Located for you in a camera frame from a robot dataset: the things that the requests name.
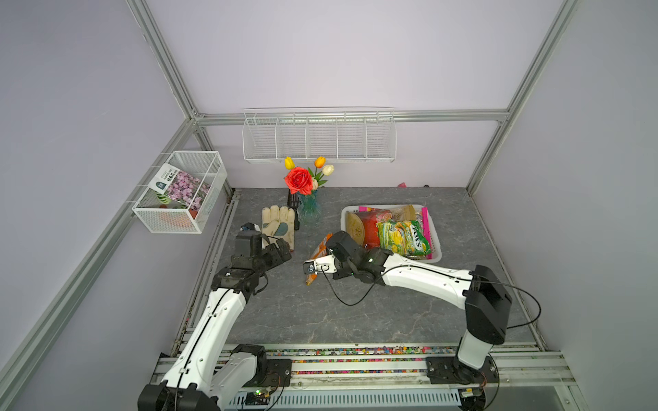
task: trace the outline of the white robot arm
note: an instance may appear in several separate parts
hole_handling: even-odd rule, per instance
[[[219,411],[243,386],[284,386],[290,383],[291,360],[268,359],[260,345],[238,345],[226,365],[215,367],[226,338],[265,272],[291,258],[288,244],[269,239],[246,224],[238,234],[231,265],[215,274],[201,321],[185,349],[159,385],[146,385],[138,399],[139,411]]]
[[[365,283],[409,288],[466,311],[467,330],[450,371],[454,375],[442,375],[442,379],[475,382],[490,358],[491,347],[505,342],[512,298],[489,268],[453,270],[380,248],[366,251],[344,231],[335,233],[327,241],[327,248],[332,254],[306,261],[305,272],[331,273],[334,279],[354,276]]]
[[[212,291],[200,323],[185,349],[159,385],[146,385],[138,399],[139,411],[221,411],[240,387],[290,384],[291,360],[269,359],[258,345],[239,345],[217,373],[217,358],[228,333],[252,295],[262,289],[259,278],[291,258],[288,244],[279,239],[261,250],[263,235],[241,231],[231,265],[213,278]],[[490,370],[489,350],[505,341],[511,297],[494,273],[477,266],[475,271],[452,270],[409,260],[390,251],[364,250],[344,231],[327,242],[331,255],[304,263],[307,273],[332,274],[334,279],[354,276],[366,283],[406,287],[426,293],[466,311],[467,331],[457,355],[430,357],[431,383],[480,383],[497,381]],[[276,374],[278,382],[268,383]]]

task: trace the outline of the yellow tulip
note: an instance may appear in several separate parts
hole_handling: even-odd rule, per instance
[[[325,161],[327,161],[326,158],[324,158],[322,156],[319,156],[318,159],[315,160],[315,163],[313,163],[313,164],[315,164],[316,168],[322,168],[322,166],[324,166]]]
[[[334,172],[334,166],[332,166],[331,164],[324,166],[324,168],[322,169],[322,173],[325,176],[331,176],[332,172]]]
[[[292,161],[292,158],[290,157],[286,157],[286,168],[288,170],[292,170],[293,168],[295,168],[295,163]]]

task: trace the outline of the black cable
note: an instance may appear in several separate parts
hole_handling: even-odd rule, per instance
[[[391,267],[391,268],[389,268],[388,270],[382,272],[382,273],[381,273],[381,274],[380,274],[380,275],[379,275],[379,276],[378,276],[378,277],[372,282],[372,285],[370,286],[370,288],[368,288],[368,291],[366,291],[366,293],[363,295],[363,297],[361,297],[361,299],[358,300],[357,302],[355,302],[354,304],[348,304],[348,303],[346,303],[345,301],[343,301],[343,300],[338,296],[338,294],[336,294],[336,290],[334,290],[334,286],[331,285],[331,281],[329,281],[329,277],[327,277],[327,275],[326,275],[326,270],[325,270],[325,271],[320,271],[320,272],[324,275],[324,278],[327,279],[327,282],[329,283],[329,288],[331,288],[331,291],[334,293],[334,295],[336,296],[336,298],[337,298],[340,302],[342,302],[344,305],[346,305],[346,306],[350,306],[350,307],[351,307],[351,306],[355,306],[355,305],[359,304],[361,301],[363,301],[363,299],[366,298],[366,296],[368,295],[368,293],[370,293],[370,290],[374,287],[374,285],[377,284],[377,281],[381,280],[382,277],[384,277],[384,274],[388,273],[389,271],[395,270],[395,269],[397,269],[397,268],[402,268],[402,267],[417,267],[417,266],[414,266],[414,265],[411,265],[411,264],[405,264],[405,265],[401,265],[401,266]],[[443,274],[443,273],[438,272],[438,271],[430,270],[429,268],[425,268],[425,267],[420,267],[420,268],[423,268],[424,270],[428,270],[428,271],[431,271],[431,272],[435,272],[435,273],[437,273],[437,274]],[[450,278],[461,279],[461,278],[457,278],[457,277],[451,276],[451,275],[449,275],[449,274],[443,274],[443,275],[445,275],[445,276],[447,276],[447,277],[450,277]]]
[[[227,290],[224,292],[224,294],[222,294],[222,296],[219,297],[219,300],[217,301],[217,304],[215,305],[215,308],[213,309],[213,314],[214,314],[215,311],[217,310],[217,307],[219,307],[219,303],[222,302],[222,299],[224,298],[224,296],[225,296],[229,291],[230,291],[230,290],[227,289]],[[187,367],[188,364],[190,363],[190,358],[192,358],[192,353],[194,352],[194,349],[197,348],[197,344],[198,344],[198,342],[199,342],[199,340],[200,340],[200,338],[201,338],[203,332],[205,331],[206,327],[208,326],[208,323],[210,322],[210,319],[211,319],[211,318],[212,318],[212,317],[208,317],[208,318],[206,319],[205,324],[203,324],[203,328],[201,329],[201,333],[199,334],[199,338],[197,338],[197,340],[194,341],[194,345],[192,346],[192,349],[190,350],[190,354],[188,355],[188,359],[185,361],[185,365],[183,365],[183,369],[185,369],[185,367]],[[183,380],[183,374],[180,374],[180,377],[178,378],[178,384],[176,384],[176,390],[175,390],[175,392],[174,392],[174,411],[176,411],[176,410],[177,410],[177,407],[178,407],[178,389],[180,388],[180,382],[181,382],[181,380]]]
[[[484,408],[482,409],[482,411],[486,410],[487,408],[489,408],[489,407],[494,403],[495,398],[498,397],[498,391],[500,391],[500,371],[498,371],[498,365],[495,363],[494,358],[491,357],[491,359],[492,359],[492,361],[493,361],[493,366],[495,367],[495,371],[496,371],[496,373],[498,374],[498,386],[497,386],[496,389],[495,389],[495,393],[493,394],[493,398],[492,398],[491,402],[489,403],[489,405],[487,405],[486,407],[484,407]]]
[[[267,278],[267,274],[266,274],[266,273],[263,273],[262,276],[265,277],[265,281],[267,281],[267,282],[265,283],[265,285],[263,286],[263,288],[254,291],[254,292],[253,292],[254,295],[260,293],[262,290],[266,289],[268,285],[270,285],[270,279]]]
[[[280,375],[278,375],[278,376],[279,376],[279,385],[281,385],[281,376],[280,376]],[[284,385],[283,387],[281,387],[281,392],[279,393],[279,396],[276,397],[276,401],[274,401],[274,402],[272,403],[272,405],[270,405],[270,407],[267,408],[265,411],[270,411],[270,410],[272,409],[272,407],[275,406],[277,402],[279,402],[279,400],[281,399],[281,396],[284,394],[284,389],[285,389],[285,388],[286,388],[285,385]]]
[[[340,297],[338,296],[338,294],[336,294],[336,290],[334,290],[334,286],[331,285],[331,281],[329,280],[329,277],[327,277],[326,272],[325,272],[325,271],[320,271],[320,272],[324,275],[324,278],[327,279],[327,282],[329,283],[329,288],[331,288],[331,291],[334,293],[334,295],[336,296],[336,298],[337,298],[340,302],[342,302],[344,305],[346,305],[346,306],[350,306],[350,307],[351,307],[351,306],[355,306],[355,305],[359,304],[361,301],[363,301],[363,299],[366,298],[366,296],[368,295],[368,293],[370,293],[370,290],[371,290],[371,289],[374,287],[374,285],[376,284],[376,282],[372,283],[372,285],[370,286],[370,288],[368,288],[368,291],[366,291],[366,293],[363,295],[363,297],[361,297],[360,300],[358,300],[358,301],[355,302],[354,304],[348,304],[348,303],[346,303],[345,301],[341,300]]]
[[[355,303],[353,303],[353,304],[348,304],[348,303],[346,303],[345,301],[343,301],[343,300],[338,296],[338,294],[336,294],[336,290],[334,290],[334,287],[331,285],[331,281],[329,281],[329,277],[327,277],[327,275],[326,275],[326,271],[320,271],[320,272],[324,275],[324,278],[326,278],[327,282],[329,283],[329,287],[331,288],[331,291],[334,293],[334,295],[336,296],[336,298],[337,298],[340,302],[342,302],[344,305],[347,305],[347,306],[355,306],[355,305],[359,304],[361,301],[363,301],[364,298],[366,298],[366,296],[368,295],[368,293],[370,293],[370,290],[374,287],[375,284],[377,284],[377,281],[379,281],[380,279],[382,279],[382,277],[384,277],[384,274],[386,274],[386,273],[388,273],[389,271],[394,270],[394,269],[396,269],[396,268],[402,268],[402,267],[416,267],[416,268],[422,268],[423,270],[426,270],[426,271],[429,271],[429,272],[433,272],[433,273],[437,273],[437,274],[441,274],[442,276],[449,277],[449,278],[455,279],[455,280],[457,280],[457,281],[473,281],[472,279],[466,279],[466,278],[460,278],[460,277],[451,276],[450,274],[446,274],[446,273],[442,273],[442,272],[439,272],[439,271],[431,270],[431,269],[429,269],[429,268],[427,268],[427,267],[423,267],[423,266],[415,266],[415,265],[412,265],[412,264],[400,265],[400,266],[391,267],[391,268],[389,268],[388,270],[382,272],[382,273],[381,273],[381,274],[380,274],[380,275],[379,275],[379,276],[378,276],[378,277],[372,282],[372,285],[370,286],[370,288],[368,288],[368,290],[367,290],[366,293],[363,295],[363,297],[361,297],[361,299],[359,299],[357,302],[355,302]],[[530,324],[533,324],[534,322],[537,322],[537,320],[539,320],[539,317],[542,315],[542,305],[539,303],[539,301],[537,300],[537,298],[536,298],[535,296],[533,296],[532,294],[530,294],[529,292],[527,292],[527,291],[524,290],[523,288],[517,287],[516,285],[500,283],[500,282],[498,282],[498,281],[490,281],[487,277],[479,276],[479,275],[477,275],[477,274],[471,274],[471,275],[472,275],[472,276],[475,276],[475,277],[479,277],[479,278],[484,278],[484,279],[481,279],[481,280],[480,280],[480,282],[482,282],[482,283],[500,284],[500,285],[502,285],[502,286],[504,286],[504,287],[511,287],[511,288],[517,289],[517,290],[519,290],[519,291],[522,291],[523,293],[526,293],[527,295],[529,295],[529,296],[530,296],[530,297],[531,297],[531,298],[537,303],[537,307],[539,308],[539,312],[537,313],[537,316],[536,316],[535,318],[533,318],[532,320],[530,320],[530,321],[528,321],[528,322],[525,322],[525,323],[523,323],[523,324],[517,324],[517,325],[515,325],[515,326],[507,327],[507,329],[517,328],[517,327],[523,327],[523,326],[529,326]]]

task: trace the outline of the label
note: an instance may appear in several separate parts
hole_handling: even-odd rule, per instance
[[[422,241],[420,240],[420,236],[418,235],[418,230],[416,230],[416,227],[414,227],[413,225],[409,228],[411,228],[411,236],[413,237],[414,247],[416,247],[416,250],[423,251]]]
[[[163,164],[160,167],[160,170],[155,173],[155,177],[151,179],[149,188],[158,194],[164,194],[167,187],[169,187],[172,181],[174,181],[174,178],[178,175],[179,171],[179,168],[176,168],[171,164]]]

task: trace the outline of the white glove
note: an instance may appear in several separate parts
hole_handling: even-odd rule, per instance
[[[263,209],[263,224],[261,232],[276,238],[282,238],[295,249],[295,211],[292,208],[273,205]]]

